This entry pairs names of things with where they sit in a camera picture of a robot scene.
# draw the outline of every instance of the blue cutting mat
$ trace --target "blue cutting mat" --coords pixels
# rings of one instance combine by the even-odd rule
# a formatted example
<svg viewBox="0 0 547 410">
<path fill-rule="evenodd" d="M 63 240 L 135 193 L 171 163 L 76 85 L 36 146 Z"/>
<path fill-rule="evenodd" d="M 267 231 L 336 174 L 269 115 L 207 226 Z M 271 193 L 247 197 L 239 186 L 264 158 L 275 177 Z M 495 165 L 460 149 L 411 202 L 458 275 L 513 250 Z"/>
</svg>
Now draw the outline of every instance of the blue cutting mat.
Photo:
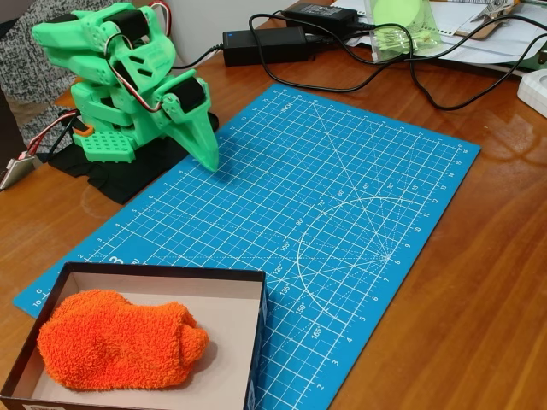
<svg viewBox="0 0 547 410">
<path fill-rule="evenodd" d="M 256 407 L 327 408 L 479 147 L 279 85 L 217 136 L 218 172 L 183 160 L 15 305 L 65 261 L 262 269 Z"/>
</svg>

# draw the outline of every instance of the black power adapter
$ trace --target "black power adapter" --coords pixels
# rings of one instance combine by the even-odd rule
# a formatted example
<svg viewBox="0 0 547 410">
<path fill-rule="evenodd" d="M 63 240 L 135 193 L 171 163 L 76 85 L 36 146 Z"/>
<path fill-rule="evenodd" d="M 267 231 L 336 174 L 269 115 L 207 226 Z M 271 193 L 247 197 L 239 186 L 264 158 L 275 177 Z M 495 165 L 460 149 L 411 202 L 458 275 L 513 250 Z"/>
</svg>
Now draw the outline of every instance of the black power adapter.
<svg viewBox="0 0 547 410">
<path fill-rule="evenodd" d="M 264 61 L 305 62 L 311 50 L 301 27 L 266 28 L 255 31 Z M 223 32 L 224 64 L 227 67 L 261 64 L 253 33 L 250 30 Z"/>
<path fill-rule="evenodd" d="M 342 9 L 333 6 L 299 3 L 281 12 L 287 19 L 295 19 L 326 28 L 328 31 L 343 37 L 359 29 L 359 14 L 356 10 Z M 287 26 L 301 26 L 295 21 L 287 21 Z M 303 26 L 305 32 L 325 34 L 311 26 Z"/>
</svg>

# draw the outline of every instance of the wooden desk surface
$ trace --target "wooden desk surface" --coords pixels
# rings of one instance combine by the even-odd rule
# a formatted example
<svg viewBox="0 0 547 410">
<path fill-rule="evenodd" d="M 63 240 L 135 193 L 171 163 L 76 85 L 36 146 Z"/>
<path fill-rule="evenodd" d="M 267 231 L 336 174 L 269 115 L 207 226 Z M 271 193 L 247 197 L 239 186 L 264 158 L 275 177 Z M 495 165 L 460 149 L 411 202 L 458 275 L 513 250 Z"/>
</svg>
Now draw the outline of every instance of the wooden desk surface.
<svg viewBox="0 0 547 410">
<path fill-rule="evenodd" d="M 341 51 L 274 70 L 336 86 L 373 71 Z M 441 102 L 457 103 L 492 82 L 470 70 L 421 65 L 420 76 Z M 222 123 L 272 84 L 261 67 L 224 68 L 221 56 L 198 71 Z M 445 113 L 401 65 L 364 90 L 321 94 L 482 147 L 332 408 L 547 408 L 547 120 L 517 86 Z M 119 208 L 48 166 L 0 193 L 1 382 L 33 322 L 12 298 Z"/>
</svg>

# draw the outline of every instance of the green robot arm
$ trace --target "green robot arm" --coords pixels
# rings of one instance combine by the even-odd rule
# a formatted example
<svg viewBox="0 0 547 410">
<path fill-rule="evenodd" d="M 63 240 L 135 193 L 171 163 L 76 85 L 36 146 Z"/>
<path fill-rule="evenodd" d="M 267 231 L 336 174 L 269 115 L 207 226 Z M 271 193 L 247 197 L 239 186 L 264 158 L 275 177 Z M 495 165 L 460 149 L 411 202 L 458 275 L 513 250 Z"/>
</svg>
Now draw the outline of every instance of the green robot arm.
<svg viewBox="0 0 547 410">
<path fill-rule="evenodd" d="M 150 7 L 74 11 L 36 25 L 32 35 L 52 64 L 83 79 L 71 92 L 89 131 L 76 132 L 74 142 L 89 161 L 132 161 L 136 149 L 169 136 L 217 169 L 208 86 L 194 70 L 168 75 L 175 49 Z"/>
</svg>

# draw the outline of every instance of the orange sock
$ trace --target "orange sock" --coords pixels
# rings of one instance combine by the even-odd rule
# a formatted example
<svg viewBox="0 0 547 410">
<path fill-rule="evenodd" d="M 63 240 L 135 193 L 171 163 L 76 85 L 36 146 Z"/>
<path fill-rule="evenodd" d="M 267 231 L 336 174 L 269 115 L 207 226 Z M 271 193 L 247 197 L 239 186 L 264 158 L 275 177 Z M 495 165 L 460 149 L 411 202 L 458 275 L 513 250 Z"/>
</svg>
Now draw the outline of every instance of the orange sock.
<svg viewBox="0 0 547 410">
<path fill-rule="evenodd" d="M 180 303 L 137 306 L 88 290 L 61 303 L 38 349 L 51 378 L 71 389 L 160 389 L 182 383 L 208 342 Z"/>
</svg>

